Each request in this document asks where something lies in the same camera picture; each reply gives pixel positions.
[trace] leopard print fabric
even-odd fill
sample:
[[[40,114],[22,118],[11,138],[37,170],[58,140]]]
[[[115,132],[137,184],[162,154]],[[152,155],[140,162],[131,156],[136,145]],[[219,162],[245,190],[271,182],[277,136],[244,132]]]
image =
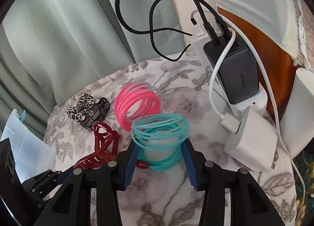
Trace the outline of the leopard print fabric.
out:
[[[86,115],[94,104],[95,98],[88,93],[83,93],[76,103],[76,107],[71,106],[65,112],[72,120],[81,122],[82,115]]]

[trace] white cable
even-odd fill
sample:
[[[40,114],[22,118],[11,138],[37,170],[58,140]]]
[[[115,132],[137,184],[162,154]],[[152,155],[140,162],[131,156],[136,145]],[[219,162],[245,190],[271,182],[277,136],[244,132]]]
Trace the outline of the white cable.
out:
[[[191,13],[191,18],[193,18],[193,15],[198,12],[197,9],[196,10],[193,10],[192,13]],[[299,220],[299,217],[300,217],[300,214],[301,214],[301,210],[302,210],[302,207],[304,205],[304,201],[305,201],[305,184],[304,184],[304,180],[302,179],[302,176],[298,170],[298,168],[296,167],[295,163],[293,162],[293,159],[288,151],[288,149],[286,148],[283,140],[282,140],[282,137],[281,137],[281,134],[280,134],[280,125],[279,125],[279,116],[278,116],[278,109],[277,109],[277,104],[276,104],[276,100],[275,100],[275,96],[274,96],[274,93],[273,93],[273,90],[272,90],[272,87],[270,85],[270,82],[269,82],[269,79],[268,79],[268,76],[267,76],[267,73],[266,73],[266,70],[264,68],[264,65],[257,53],[257,51],[255,50],[254,46],[252,45],[252,43],[250,42],[250,40],[247,38],[247,36],[232,22],[230,21],[229,19],[227,19],[226,17],[224,17],[223,15],[219,14],[221,16],[221,18],[230,26],[232,27],[242,38],[243,40],[246,42],[246,44],[248,45],[248,47],[251,49],[260,69],[261,69],[261,72],[262,72],[262,75],[264,77],[264,80],[265,80],[265,83],[266,83],[266,87],[268,89],[268,92],[269,92],[269,96],[270,96],[270,100],[272,102],[272,105],[273,105],[273,108],[274,108],[274,114],[275,114],[275,123],[276,123],[276,129],[277,129],[277,136],[279,138],[279,142],[283,148],[283,150],[285,151],[285,153],[288,155],[290,161],[291,161],[291,164],[293,166],[293,168],[295,169],[296,171],[296,174],[298,175],[299,179],[300,179],[300,182],[302,184],[302,188],[303,188],[303,197],[302,197],[302,202],[301,202],[301,205],[300,205],[300,210],[299,210],[299,214],[298,216],[296,217],[296,223],[295,225],[298,223],[298,220]],[[225,55],[221,54],[221,56],[219,57],[218,61],[220,60],[220,58],[223,58],[225,57]],[[217,72],[218,72],[218,69],[217,71],[214,73],[212,73],[212,76],[211,76],[211,80],[213,79],[213,85],[214,85],[214,81],[215,81],[215,78],[216,78],[216,75],[217,75]],[[214,105],[214,102],[213,100],[211,100],[211,98],[209,98],[209,101],[211,103],[211,106],[212,108],[214,109],[214,111],[217,113],[217,115],[221,118],[221,116],[223,116],[222,114],[220,114],[218,112],[218,110],[216,109],[215,105]]]
[[[260,69],[261,69],[261,72],[263,74],[263,77],[264,77],[264,80],[265,80],[265,83],[266,83],[266,87],[268,89],[268,92],[269,92],[269,96],[270,96],[270,100],[272,102],[272,105],[273,105],[273,108],[274,108],[274,113],[275,113],[275,123],[276,123],[276,129],[277,129],[277,135],[278,135],[278,138],[279,138],[279,141],[280,141],[280,144],[282,146],[282,148],[284,149],[284,151],[286,152],[286,154],[288,155],[290,161],[291,161],[291,164],[293,166],[293,168],[295,169],[296,171],[296,174],[298,175],[301,183],[302,183],[302,187],[303,187],[303,197],[302,197],[302,202],[301,202],[301,206],[300,206],[300,211],[299,211],[299,214],[298,216],[296,217],[296,224],[299,220],[299,217],[300,217],[300,214],[301,214],[301,210],[302,210],[302,207],[303,207],[303,204],[304,204],[304,200],[305,200],[305,184],[304,184],[304,181],[301,177],[301,174],[300,172],[298,171],[298,168],[296,167],[295,163],[293,162],[292,158],[291,158],[291,155],[289,154],[289,151],[288,149],[286,148],[282,138],[281,138],[281,134],[280,134],[280,126],[279,126],[279,116],[278,116],[278,110],[277,110],[277,105],[276,105],[276,101],[275,101],[275,97],[274,97],[274,93],[273,93],[273,90],[272,90],[272,87],[270,85],[270,82],[269,82],[269,79],[268,79],[268,76],[267,76],[267,73],[266,73],[266,70],[264,68],[264,65],[257,53],[257,51],[255,50],[254,46],[252,45],[252,43],[250,42],[250,40],[247,38],[247,36],[234,24],[232,23],[230,20],[228,20],[226,17],[224,17],[223,15],[221,15],[221,18],[230,26],[232,27],[242,38],[243,40],[246,42],[246,44],[249,46],[249,48],[251,49]]]
[[[217,76],[217,73],[218,73],[218,70],[220,68],[220,65],[222,64],[222,61],[224,60],[224,58],[226,57],[227,53],[229,52],[230,48],[232,47],[235,39],[236,39],[236,33],[233,29],[230,28],[230,31],[232,33],[232,37],[230,39],[230,41],[228,42],[227,46],[225,47],[225,49],[222,51],[218,61],[216,62],[215,64],[215,67],[213,69],[213,72],[212,72],[212,76],[210,78],[210,82],[209,82],[209,102],[213,108],[213,110],[215,111],[215,113],[219,116],[220,119],[224,119],[224,115],[221,114],[215,104],[214,104],[214,100],[213,100],[213,90],[214,90],[214,83],[215,83],[215,78]]]

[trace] black cable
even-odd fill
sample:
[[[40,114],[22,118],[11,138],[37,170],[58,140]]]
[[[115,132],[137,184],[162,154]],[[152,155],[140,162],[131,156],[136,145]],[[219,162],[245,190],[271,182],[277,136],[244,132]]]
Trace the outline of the black cable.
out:
[[[202,18],[202,21],[204,23],[204,28],[208,31],[208,34],[210,35],[210,37],[213,40],[214,45],[218,46],[220,45],[220,41],[218,39],[218,36],[214,30],[214,28],[210,25],[210,23],[207,21],[206,16],[204,14],[203,9],[201,8],[200,2],[198,0],[193,0],[197,10]],[[138,31],[138,30],[134,30],[133,28],[131,28],[130,26],[127,25],[127,23],[124,21],[122,14],[121,14],[121,10],[120,10],[120,0],[115,0],[115,9],[116,9],[116,15],[118,20],[120,21],[121,25],[128,31],[134,33],[134,34],[146,34],[143,33],[144,31]],[[174,29],[170,29],[170,28],[164,28],[164,29],[159,29],[159,31],[161,30],[173,30],[173,31],[178,31],[178,30],[174,30]]]
[[[224,22],[224,20],[223,20],[220,16],[216,17],[216,18],[215,18],[215,21],[216,21],[216,24],[217,24],[217,26],[219,27],[219,29],[222,31],[223,37],[224,37],[226,40],[229,41],[229,40],[231,39],[231,37],[232,37],[232,33],[231,33],[230,30],[228,29],[227,24]],[[194,19],[194,17],[191,18],[191,22],[192,22],[193,25],[196,25],[196,24],[197,24],[197,22],[196,22],[196,20]]]
[[[157,6],[157,4],[160,2],[161,0],[155,0],[155,2],[152,4],[151,8],[150,8],[150,16],[149,16],[149,22],[150,22],[150,42],[152,44],[152,47],[153,49],[155,50],[155,52],[157,52],[161,57],[167,59],[167,60],[170,60],[170,61],[177,61],[181,58],[182,54],[186,51],[186,49],[190,46],[190,44],[183,50],[183,52],[180,54],[180,56],[176,59],[170,59],[166,56],[164,56],[156,47],[155,45],[155,41],[154,41],[154,37],[153,37],[153,13],[154,13],[154,10]],[[215,20],[217,22],[217,20],[222,20],[222,18],[219,16],[219,14],[211,7],[210,4],[208,4],[205,0],[198,0],[203,6],[205,6],[215,17]],[[228,33],[226,33],[224,30],[224,34],[226,34],[228,36],[228,34],[230,33],[229,29],[227,28],[227,25],[226,25],[226,29],[228,30]]]

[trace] green curtain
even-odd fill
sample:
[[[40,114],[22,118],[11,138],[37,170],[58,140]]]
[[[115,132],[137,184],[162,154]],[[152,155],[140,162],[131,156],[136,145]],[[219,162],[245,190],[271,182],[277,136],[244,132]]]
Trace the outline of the green curtain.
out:
[[[126,22],[148,30],[154,0],[122,0]],[[180,28],[171,0],[155,9],[154,27]],[[166,55],[183,50],[181,34],[154,35]],[[56,104],[123,67],[158,56],[149,35],[121,27],[114,0],[16,0],[0,25],[0,129],[11,111],[42,138]]]

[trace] blue gripper pad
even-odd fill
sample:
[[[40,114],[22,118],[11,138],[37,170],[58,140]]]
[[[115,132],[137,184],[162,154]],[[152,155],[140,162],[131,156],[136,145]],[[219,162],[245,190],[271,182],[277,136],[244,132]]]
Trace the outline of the blue gripper pad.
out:
[[[127,166],[125,168],[124,183],[123,183],[125,189],[127,189],[127,187],[131,184],[135,166],[136,166],[136,161],[139,157],[139,150],[140,150],[140,147],[135,144],[133,147],[132,153],[130,155],[129,161],[127,163]]]
[[[185,141],[182,143],[182,156],[185,163],[187,174],[190,179],[190,183],[194,187],[194,189],[197,190],[198,189],[197,172]]]

